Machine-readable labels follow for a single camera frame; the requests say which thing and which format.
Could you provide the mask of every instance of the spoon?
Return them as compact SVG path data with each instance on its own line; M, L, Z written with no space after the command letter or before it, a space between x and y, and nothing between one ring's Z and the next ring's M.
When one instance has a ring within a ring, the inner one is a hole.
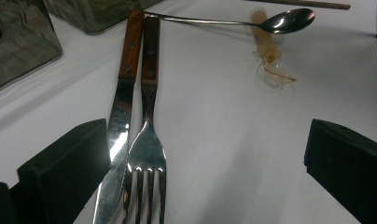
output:
M308 8L292 9L281 14L275 15L266 21L255 24L246 21L210 21L202 19L192 19L184 17L175 17L162 15L154 12L145 12L148 16L158 17L166 21L182 21L182 22L194 22L194 23L207 23L207 24L224 24L224 25L246 25L255 26L261 30L274 34L283 35L293 32L297 32L314 21L314 12Z

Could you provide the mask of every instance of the knife handle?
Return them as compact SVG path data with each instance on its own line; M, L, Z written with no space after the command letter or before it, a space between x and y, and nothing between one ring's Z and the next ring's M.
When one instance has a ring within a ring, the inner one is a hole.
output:
M124 46L119 67L119 80L127 79L135 82L139 62L140 47L145 13L142 10L132 10L128 16Z
M158 85L159 50L160 50L160 19L145 18L143 37L142 84Z

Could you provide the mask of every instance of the white table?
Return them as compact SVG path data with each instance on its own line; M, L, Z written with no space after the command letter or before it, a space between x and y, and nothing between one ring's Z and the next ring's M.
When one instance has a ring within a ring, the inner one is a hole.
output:
M335 0L351 9L312 8L308 28L278 37L297 82L272 89L248 28L161 22L155 127L168 166L166 223L358 223L303 164L312 119L377 142L377 1ZM293 6L246 1L173 1L154 12L247 21ZM123 22L85 35L51 17L62 58L0 91L0 181L63 134L108 119L125 34ZM133 133L140 122L135 92ZM91 223L92 197L76 223Z

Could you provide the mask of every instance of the stainless steel knife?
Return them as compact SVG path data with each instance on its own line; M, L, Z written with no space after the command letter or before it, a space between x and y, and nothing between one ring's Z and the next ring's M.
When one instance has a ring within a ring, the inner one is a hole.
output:
M108 124L111 168L98 188L93 224L105 224L119 204L129 150L129 134L133 106L133 87L142 42L145 14L130 12L125 33L119 84Z

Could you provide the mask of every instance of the stainless steel fork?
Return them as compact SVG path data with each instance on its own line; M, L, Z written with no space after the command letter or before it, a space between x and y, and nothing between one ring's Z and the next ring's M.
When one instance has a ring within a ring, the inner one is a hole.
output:
M155 178L159 178L160 223L164 220L166 195L166 160L165 152L153 126L154 104L158 88L158 58L160 43L160 19L147 17L144 28L144 46L142 60L142 106L143 120L141 132L136 136L129 151L127 168L124 175L123 223L127 222L132 196L133 174L137 176L135 222L140 223L143 200L144 176L147 173L145 189L147 223L151 223L153 211L153 190Z

